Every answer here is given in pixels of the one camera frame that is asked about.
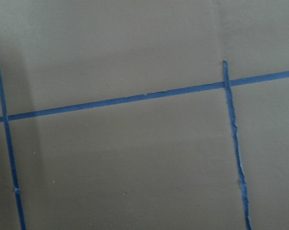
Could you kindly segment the vertical blue tape strip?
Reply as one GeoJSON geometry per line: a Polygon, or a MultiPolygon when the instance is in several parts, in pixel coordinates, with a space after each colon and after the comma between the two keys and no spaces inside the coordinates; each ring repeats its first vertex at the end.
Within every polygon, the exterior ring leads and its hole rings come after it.
{"type": "Polygon", "coordinates": [[[5,92],[4,92],[4,86],[3,86],[3,81],[2,81],[1,69],[0,69],[0,104],[1,104],[1,110],[2,110],[2,122],[4,124],[5,138],[6,138],[6,144],[7,144],[7,149],[8,149],[9,161],[10,161],[10,170],[11,170],[12,183],[13,183],[13,193],[15,196],[16,207],[18,211],[19,225],[20,225],[21,230],[25,230],[26,224],[24,220],[18,174],[17,174],[17,169],[16,169],[14,150],[12,146],[11,130],[10,130],[10,124],[9,124],[9,119],[8,119],[8,114],[7,114],[7,106],[6,106],[6,99],[5,99],[5,92]]]}

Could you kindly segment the short blue tape strip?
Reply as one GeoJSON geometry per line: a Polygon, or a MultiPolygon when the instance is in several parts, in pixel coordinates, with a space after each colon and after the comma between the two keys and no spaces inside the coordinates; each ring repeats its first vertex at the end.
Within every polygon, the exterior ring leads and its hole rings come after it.
{"type": "Polygon", "coordinates": [[[251,224],[251,219],[250,219],[250,214],[249,214],[248,187],[247,187],[247,182],[245,178],[245,173],[244,173],[241,153],[240,153],[238,127],[236,124],[235,108],[233,104],[233,94],[232,94],[231,83],[229,79],[229,69],[228,69],[227,60],[222,61],[222,66],[223,66],[224,89],[225,89],[225,94],[226,94],[229,120],[230,120],[230,126],[231,126],[231,131],[232,131],[233,146],[234,146],[235,157],[236,157],[236,165],[237,165],[238,177],[239,177],[239,182],[240,182],[240,190],[241,190],[241,196],[242,196],[242,202],[243,202],[245,225],[246,225],[247,230],[251,230],[252,224],[251,224]]]}

